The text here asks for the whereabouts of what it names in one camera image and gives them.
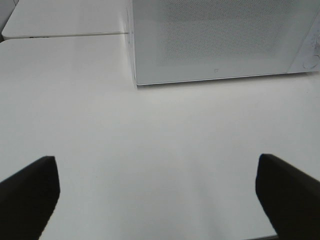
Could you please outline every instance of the microwave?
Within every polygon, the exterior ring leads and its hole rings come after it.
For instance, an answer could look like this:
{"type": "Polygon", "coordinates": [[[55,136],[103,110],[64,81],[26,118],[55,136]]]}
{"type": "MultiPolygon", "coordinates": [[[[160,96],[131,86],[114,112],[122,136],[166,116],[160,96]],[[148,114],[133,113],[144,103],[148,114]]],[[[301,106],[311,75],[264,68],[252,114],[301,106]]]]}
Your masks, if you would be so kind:
{"type": "Polygon", "coordinates": [[[129,0],[137,85],[320,70],[320,0],[129,0]]]}

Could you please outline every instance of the white tabletop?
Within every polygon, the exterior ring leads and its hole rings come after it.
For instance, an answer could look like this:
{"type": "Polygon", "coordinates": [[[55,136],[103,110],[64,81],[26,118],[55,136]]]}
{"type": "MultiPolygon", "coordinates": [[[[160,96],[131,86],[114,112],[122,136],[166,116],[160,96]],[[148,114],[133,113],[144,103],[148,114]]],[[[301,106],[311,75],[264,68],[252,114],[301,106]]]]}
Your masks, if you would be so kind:
{"type": "Polygon", "coordinates": [[[125,36],[0,44],[0,181],[56,156],[43,240],[275,234],[255,194],[272,153],[320,179],[320,75],[136,88],[125,36]]]}
{"type": "Polygon", "coordinates": [[[21,0],[2,31],[5,40],[125,33],[127,0],[21,0]]]}

